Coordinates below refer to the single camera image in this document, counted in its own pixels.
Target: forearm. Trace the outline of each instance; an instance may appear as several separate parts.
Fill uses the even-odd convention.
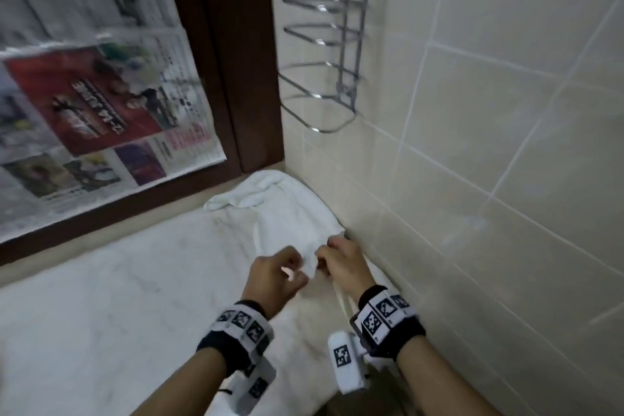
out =
[[[132,416],[203,416],[226,375],[219,351],[201,349],[165,381]]]
[[[501,416],[424,336],[408,341],[396,362],[426,416]]]

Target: right hand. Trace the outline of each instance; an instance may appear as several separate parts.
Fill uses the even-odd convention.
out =
[[[316,251],[319,268],[327,269],[330,276],[355,302],[363,292],[375,285],[375,279],[366,264],[358,244],[342,236],[333,236],[327,245]]]

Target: wrist strap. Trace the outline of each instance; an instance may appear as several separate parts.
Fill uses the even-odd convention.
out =
[[[273,337],[273,328],[260,304],[239,301],[221,313],[197,350],[217,349],[225,359],[227,376],[237,370],[250,373]]]
[[[396,360],[412,337],[426,335],[416,311],[400,294],[390,293],[385,286],[370,287],[358,304],[360,312],[354,316],[354,323],[362,344],[373,357]]]

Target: red advertisement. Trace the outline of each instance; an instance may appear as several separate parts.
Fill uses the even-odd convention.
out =
[[[74,156],[174,126],[161,119],[164,104],[157,95],[162,93],[130,89],[118,66],[97,48],[11,59],[6,68]]]

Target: wooden frame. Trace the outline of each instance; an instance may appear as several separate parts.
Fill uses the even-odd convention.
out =
[[[0,244],[0,265],[283,160],[271,0],[229,1],[176,0],[227,160]]]

